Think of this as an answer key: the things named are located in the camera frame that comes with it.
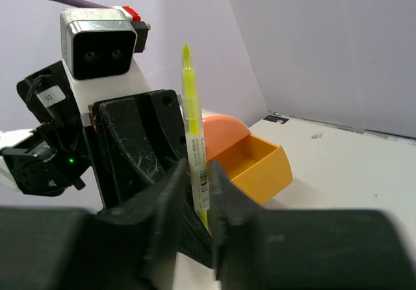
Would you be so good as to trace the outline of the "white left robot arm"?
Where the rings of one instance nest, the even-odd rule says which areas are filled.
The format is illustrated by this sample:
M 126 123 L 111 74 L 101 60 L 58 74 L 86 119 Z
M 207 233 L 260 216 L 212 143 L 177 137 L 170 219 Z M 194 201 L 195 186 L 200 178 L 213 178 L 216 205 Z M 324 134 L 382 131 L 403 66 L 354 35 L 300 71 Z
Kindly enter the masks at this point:
M 187 156 L 183 119 L 175 91 L 142 82 L 132 66 L 123 76 L 82 81 L 75 91 L 62 61 L 20 81 L 18 94 L 39 125 L 4 135 L 2 186 L 59 196 L 83 189 L 91 168 L 110 209 L 162 180 Z

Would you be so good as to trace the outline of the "yellow bottom drawer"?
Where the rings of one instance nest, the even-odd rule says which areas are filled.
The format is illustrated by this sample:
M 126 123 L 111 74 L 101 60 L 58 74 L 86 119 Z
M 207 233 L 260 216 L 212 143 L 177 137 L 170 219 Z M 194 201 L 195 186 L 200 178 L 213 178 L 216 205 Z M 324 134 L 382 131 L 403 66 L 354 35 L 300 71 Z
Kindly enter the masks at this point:
M 228 178 L 256 203 L 263 205 L 293 182 L 285 150 L 248 135 L 214 158 Z

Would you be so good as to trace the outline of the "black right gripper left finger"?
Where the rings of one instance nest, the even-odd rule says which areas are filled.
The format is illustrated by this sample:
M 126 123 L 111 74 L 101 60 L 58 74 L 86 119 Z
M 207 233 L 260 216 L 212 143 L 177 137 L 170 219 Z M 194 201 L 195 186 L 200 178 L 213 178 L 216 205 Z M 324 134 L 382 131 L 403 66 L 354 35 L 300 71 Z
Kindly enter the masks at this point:
M 141 280 L 173 280 L 185 205 L 187 161 L 97 218 L 109 226 L 110 262 Z

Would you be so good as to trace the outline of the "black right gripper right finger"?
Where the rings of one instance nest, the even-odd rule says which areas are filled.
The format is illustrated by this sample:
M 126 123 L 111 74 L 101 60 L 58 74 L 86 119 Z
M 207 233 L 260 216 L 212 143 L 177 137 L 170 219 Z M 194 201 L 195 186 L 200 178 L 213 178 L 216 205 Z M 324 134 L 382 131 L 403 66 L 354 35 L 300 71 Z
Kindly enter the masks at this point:
M 210 164 L 209 182 L 216 279 L 220 283 L 269 283 L 267 211 L 231 182 L 217 161 Z

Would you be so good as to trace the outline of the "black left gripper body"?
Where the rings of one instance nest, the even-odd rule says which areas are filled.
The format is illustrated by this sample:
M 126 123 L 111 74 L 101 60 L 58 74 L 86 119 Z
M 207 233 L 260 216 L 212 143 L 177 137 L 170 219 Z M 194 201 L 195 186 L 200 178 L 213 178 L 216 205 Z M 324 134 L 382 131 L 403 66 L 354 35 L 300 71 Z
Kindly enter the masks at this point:
M 137 64 L 125 75 L 76 81 L 59 61 L 16 88 L 39 121 L 16 146 L 16 183 L 25 194 L 82 189 L 91 168 L 110 209 L 155 185 L 182 156 L 176 93 L 152 90 Z

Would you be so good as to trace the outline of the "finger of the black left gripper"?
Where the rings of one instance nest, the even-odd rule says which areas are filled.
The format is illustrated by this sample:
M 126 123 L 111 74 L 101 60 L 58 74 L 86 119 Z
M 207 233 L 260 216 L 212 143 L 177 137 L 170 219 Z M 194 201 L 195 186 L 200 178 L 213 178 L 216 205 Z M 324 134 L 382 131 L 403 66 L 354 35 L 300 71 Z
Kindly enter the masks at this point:
M 164 176 L 144 130 L 135 98 L 126 97 L 99 104 L 99 113 L 121 156 L 146 185 L 154 185 Z
M 187 156 L 185 130 L 174 90 L 153 91 L 144 96 L 149 139 L 165 170 Z

